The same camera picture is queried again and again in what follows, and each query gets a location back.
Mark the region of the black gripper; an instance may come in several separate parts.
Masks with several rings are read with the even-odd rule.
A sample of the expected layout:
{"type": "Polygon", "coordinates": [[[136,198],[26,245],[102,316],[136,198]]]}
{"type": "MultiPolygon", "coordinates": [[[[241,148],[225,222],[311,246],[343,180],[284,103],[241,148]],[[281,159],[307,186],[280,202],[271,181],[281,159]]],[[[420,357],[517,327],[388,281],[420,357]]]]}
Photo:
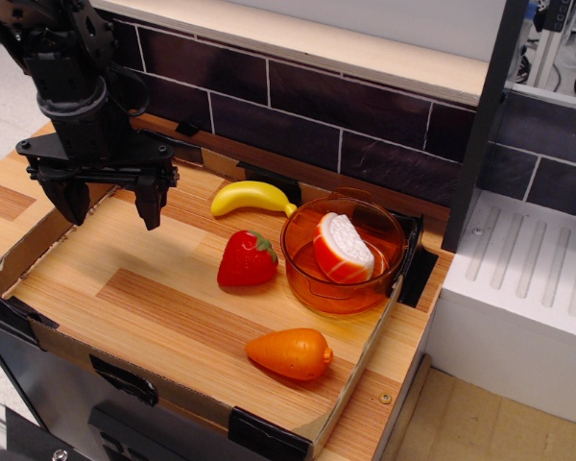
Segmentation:
{"type": "Polygon", "coordinates": [[[168,145],[136,132],[129,116],[111,100],[99,77],[83,97],[70,93],[63,100],[37,97],[54,132],[26,138],[16,152],[29,161],[29,173],[56,210],[80,226],[91,205],[88,182],[133,188],[135,205],[146,229],[160,226],[169,187],[179,173],[168,145]]]}

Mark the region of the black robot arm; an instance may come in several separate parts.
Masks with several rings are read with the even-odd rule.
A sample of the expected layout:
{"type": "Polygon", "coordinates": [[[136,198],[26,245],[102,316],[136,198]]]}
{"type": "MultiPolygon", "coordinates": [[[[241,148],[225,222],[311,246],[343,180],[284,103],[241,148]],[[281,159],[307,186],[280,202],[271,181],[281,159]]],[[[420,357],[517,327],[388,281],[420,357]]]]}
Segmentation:
{"type": "Polygon", "coordinates": [[[0,44],[32,78],[55,130],[16,146],[54,207],[79,226],[89,185],[114,184],[134,193],[146,228],[157,228],[179,173],[169,145],[132,127],[150,98],[130,102],[122,90],[141,80],[115,63],[113,24],[87,1],[0,1],[0,44]]]}

